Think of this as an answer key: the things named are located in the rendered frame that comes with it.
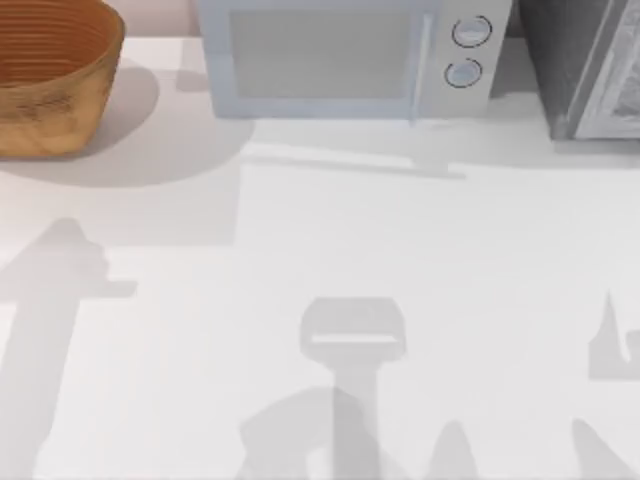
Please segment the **microwave oven door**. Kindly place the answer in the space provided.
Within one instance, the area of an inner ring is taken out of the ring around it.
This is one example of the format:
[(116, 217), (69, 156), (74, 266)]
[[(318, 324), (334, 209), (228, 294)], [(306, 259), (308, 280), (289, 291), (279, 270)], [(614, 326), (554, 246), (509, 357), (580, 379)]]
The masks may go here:
[(409, 119), (422, 18), (441, 4), (196, 0), (215, 113)]

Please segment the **pale microwave oven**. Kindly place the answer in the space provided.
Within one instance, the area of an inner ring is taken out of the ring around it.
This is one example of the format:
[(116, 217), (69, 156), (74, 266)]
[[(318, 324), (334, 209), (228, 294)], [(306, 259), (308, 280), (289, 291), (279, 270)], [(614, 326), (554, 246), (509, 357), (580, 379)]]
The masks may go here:
[[(485, 110), (513, 3), (513, 0), (441, 1), (441, 11), (432, 27), (417, 121), (473, 117)], [(458, 20), (478, 15), (486, 17), (491, 22), (491, 37), (477, 48), (459, 47), (452, 39), (453, 26)], [(458, 63), (466, 58), (477, 60), (482, 65), (483, 76), (469, 88), (452, 88), (444, 79), (444, 71), (450, 63)]]

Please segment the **round microwave knob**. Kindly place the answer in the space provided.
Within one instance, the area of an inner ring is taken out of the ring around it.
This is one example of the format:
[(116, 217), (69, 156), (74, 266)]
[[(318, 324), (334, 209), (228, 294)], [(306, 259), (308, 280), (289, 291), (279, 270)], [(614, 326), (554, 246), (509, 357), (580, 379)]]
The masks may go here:
[(455, 89), (469, 88), (475, 85), (482, 76), (482, 65), (471, 58), (466, 58), (458, 63), (450, 63), (444, 71), (445, 81)]
[(492, 34), (492, 24), (484, 16), (458, 20), (452, 28), (452, 39), (461, 48), (477, 48)]

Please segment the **wooden basket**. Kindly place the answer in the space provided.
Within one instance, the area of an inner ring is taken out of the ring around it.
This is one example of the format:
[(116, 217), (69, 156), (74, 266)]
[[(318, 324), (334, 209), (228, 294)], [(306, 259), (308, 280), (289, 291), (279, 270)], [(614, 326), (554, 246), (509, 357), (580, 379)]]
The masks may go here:
[(104, 115), (125, 33), (105, 0), (0, 0), (0, 158), (86, 147)]

